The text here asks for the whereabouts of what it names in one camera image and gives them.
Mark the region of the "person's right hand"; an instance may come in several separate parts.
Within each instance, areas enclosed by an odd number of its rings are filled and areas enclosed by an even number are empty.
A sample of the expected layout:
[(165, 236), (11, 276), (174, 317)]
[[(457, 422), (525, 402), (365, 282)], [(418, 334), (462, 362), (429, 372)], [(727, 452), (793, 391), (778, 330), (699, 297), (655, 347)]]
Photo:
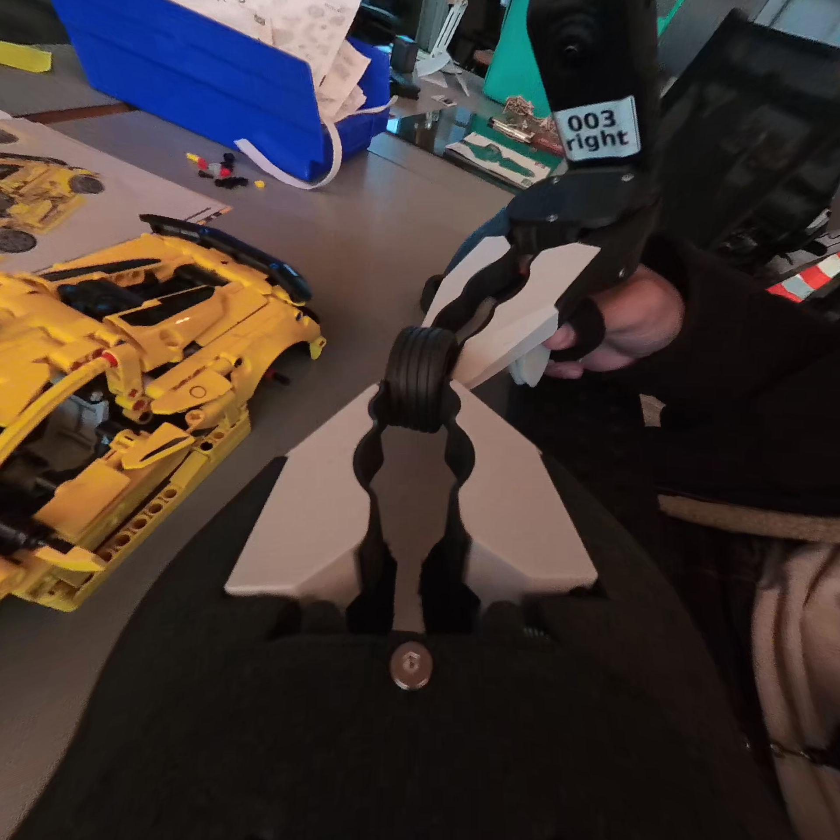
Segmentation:
[(605, 324), (602, 342), (573, 360), (549, 361), (546, 376), (577, 380), (589, 372), (627, 368), (676, 339), (686, 308), (677, 289), (643, 264), (621, 284), (594, 295), (593, 302)]

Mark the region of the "grey shirt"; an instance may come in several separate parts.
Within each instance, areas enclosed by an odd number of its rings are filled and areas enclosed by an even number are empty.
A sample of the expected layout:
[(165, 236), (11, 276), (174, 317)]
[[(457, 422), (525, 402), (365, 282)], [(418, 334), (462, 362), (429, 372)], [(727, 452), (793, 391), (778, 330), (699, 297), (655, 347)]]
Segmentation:
[(839, 838), (839, 551), (777, 547), (752, 608), (752, 668), (799, 838)]

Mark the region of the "wheel picture instruction booklet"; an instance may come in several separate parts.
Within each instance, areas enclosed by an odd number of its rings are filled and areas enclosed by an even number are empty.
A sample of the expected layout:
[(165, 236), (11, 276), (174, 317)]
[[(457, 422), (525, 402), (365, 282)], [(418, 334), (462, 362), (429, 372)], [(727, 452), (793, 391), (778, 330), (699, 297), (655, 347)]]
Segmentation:
[(144, 214), (208, 223), (222, 201), (167, 181), (45, 125), (1, 121), (1, 269), (47, 269), (136, 238)]

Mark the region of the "orange striped traffic cone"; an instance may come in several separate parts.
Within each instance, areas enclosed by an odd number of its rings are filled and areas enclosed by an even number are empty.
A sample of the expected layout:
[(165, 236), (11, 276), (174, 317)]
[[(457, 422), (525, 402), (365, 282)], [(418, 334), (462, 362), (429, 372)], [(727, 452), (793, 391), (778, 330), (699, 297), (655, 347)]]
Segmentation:
[(806, 252), (774, 257), (766, 266), (769, 293), (801, 303), (828, 299), (839, 288), (839, 254), (817, 257)]

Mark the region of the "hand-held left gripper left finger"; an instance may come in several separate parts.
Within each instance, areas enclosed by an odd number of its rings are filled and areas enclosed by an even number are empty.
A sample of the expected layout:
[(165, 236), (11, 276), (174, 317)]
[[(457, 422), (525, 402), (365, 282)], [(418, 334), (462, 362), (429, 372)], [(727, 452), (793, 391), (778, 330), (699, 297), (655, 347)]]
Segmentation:
[(396, 561), (372, 480), (384, 464), (387, 388), (372, 385), (286, 456), (224, 589), (327, 602), (359, 634), (388, 634)]

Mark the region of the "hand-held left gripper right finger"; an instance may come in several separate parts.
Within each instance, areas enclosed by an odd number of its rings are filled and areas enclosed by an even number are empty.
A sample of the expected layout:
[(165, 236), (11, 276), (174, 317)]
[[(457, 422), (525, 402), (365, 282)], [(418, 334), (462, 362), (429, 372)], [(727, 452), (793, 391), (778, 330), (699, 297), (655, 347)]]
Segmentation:
[(442, 412), (454, 483), (421, 570), (425, 630), (468, 634), (496, 603), (590, 590), (597, 570), (541, 450), (459, 383)]

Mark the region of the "yellow toy brick car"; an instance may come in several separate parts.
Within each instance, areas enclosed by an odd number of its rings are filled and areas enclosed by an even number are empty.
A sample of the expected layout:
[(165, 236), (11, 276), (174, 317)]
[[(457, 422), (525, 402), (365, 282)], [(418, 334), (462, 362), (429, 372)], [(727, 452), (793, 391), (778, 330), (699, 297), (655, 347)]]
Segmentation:
[(1, 597), (69, 613), (250, 432), (291, 349), (326, 344), (309, 284), (204, 224), (2, 274)]

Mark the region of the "cluster of small loose bricks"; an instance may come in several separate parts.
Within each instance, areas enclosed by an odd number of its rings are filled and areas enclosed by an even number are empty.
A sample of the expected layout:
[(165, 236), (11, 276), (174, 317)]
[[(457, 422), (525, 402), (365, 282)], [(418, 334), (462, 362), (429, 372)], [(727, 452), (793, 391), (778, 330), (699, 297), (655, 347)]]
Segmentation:
[(215, 186), (225, 190), (237, 190), (253, 186), (259, 191), (265, 191), (266, 182), (260, 179), (250, 180), (237, 173), (235, 156), (226, 152), (220, 161), (209, 161), (207, 158), (192, 152), (185, 153), (185, 159), (191, 164), (195, 174)]

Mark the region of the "teal green box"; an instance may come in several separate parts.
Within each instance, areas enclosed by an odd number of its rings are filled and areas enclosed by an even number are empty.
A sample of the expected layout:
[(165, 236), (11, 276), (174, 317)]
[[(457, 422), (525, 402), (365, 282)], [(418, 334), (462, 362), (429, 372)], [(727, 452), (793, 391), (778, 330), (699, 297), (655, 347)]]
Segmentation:
[(531, 103), (537, 118), (547, 118), (551, 109), (529, 38), (528, 10), (529, 1), (508, 3), (486, 74), (484, 93), (501, 105), (510, 98), (519, 97)]

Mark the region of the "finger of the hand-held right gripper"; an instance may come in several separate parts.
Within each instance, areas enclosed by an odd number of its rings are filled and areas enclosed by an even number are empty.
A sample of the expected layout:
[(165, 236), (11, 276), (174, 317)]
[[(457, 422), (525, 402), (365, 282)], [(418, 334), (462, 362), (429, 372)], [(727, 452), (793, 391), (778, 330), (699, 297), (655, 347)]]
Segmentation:
[(498, 304), (486, 327), (465, 342), (454, 380), (477, 387), (508, 370), (518, 385), (538, 384), (550, 358), (544, 343), (560, 324), (557, 300), (599, 252), (593, 245), (562, 245), (537, 255), (524, 287)]
[(521, 319), (515, 302), (526, 283), (526, 256), (504, 237), (483, 239), (442, 280), (425, 328), (506, 329)]

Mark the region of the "small yellow object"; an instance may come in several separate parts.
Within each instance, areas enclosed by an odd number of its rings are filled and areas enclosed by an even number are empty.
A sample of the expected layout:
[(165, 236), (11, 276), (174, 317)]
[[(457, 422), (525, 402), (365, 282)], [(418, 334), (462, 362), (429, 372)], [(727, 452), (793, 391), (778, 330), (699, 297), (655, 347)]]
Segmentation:
[(50, 72), (53, 65), (51, 52), (32, 45), (20, 45), (2, 40), (0, 62), (2, 67), (33, 74)]

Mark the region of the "green and white leaflet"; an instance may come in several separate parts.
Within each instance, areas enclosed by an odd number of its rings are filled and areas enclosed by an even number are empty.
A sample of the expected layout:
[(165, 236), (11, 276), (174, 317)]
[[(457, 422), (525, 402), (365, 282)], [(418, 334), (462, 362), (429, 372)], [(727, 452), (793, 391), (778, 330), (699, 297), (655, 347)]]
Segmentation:
[(551, 166), (474, 132), (447, 144), (444, 153), (520, 190), (545, 181), (553, 173)]

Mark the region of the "dark tilted panel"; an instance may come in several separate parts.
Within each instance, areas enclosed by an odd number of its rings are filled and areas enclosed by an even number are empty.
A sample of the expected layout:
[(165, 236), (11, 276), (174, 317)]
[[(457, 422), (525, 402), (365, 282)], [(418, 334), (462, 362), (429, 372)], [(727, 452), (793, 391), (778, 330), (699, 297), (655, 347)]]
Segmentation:
[(663, 96), (659, 230), (752, 273), (812, 242), (838, 189), (839, 51), (732, 10)]

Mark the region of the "grey desk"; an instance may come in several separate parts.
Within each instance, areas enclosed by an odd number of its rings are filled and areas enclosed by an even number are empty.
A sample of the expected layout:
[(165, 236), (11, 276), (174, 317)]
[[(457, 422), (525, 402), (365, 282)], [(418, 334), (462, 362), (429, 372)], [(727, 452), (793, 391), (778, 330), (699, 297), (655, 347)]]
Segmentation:
[(2, 838), (60, 760), (98, 673), (152, 583), (209, 519), (383, 373), (425, 279), (508, 199), (499, 187), (388, 134), (324, 191), (234, 190), (216, 225), (291, 263), (311, 283), (328, 345), (262, 385), (252, 431), (78, 611), (2, 601)]

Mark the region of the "small wooden model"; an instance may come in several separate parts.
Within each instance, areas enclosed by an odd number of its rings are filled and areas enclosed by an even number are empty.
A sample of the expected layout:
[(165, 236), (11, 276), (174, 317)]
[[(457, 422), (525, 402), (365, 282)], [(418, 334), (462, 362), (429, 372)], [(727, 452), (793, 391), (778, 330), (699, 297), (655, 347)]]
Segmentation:
[(565, 157), (560, 134), (553, 119), (535, 115), (530, 100), (521, 96), (508, 97), (500, 114), (489, 119), (489, 126), (508, 138), (533, 148)]

